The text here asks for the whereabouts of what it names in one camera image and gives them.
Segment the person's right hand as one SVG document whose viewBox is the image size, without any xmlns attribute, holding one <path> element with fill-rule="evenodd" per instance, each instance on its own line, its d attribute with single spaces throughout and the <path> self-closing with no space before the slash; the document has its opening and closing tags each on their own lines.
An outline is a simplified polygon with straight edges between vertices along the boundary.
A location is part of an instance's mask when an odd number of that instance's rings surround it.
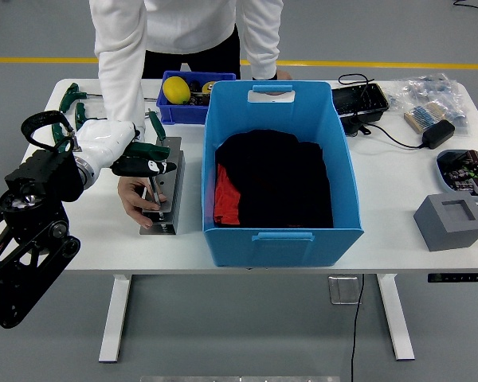
<svg viewBox="0 0 478 382">
<path fill-rule="evenodd" d="M 142 198 L 144 191 L 153 193 L 153 188 L 147 178 L 141 177 L 120 177 L 117 185 L 117 192 L 125 213 L 145 229 L 149 229 L 153 222 L 143 215 L 143 210 L 158 211 L 160 205 L 167 201 L 167 197 L 158 193 L 159 203 L 147 201 Z"/>
</svg>

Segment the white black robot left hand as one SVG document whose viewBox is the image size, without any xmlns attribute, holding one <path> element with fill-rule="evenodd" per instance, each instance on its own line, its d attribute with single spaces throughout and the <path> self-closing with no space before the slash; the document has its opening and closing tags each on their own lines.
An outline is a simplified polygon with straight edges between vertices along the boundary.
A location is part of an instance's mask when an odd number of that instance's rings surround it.
<svg viewBox="0 0 478 382">
<path fill-rule="evenodd" d="M 73 152 L 84 186 L 92 185 L 104 168 L 110 168 L 115 175 L 124 177 L 155 177 L 177 169 L 172 162 L 126 154 L 135 136 L 132 122 L 86 121 L 76 132 L 79 149 Z"/>
</svg>

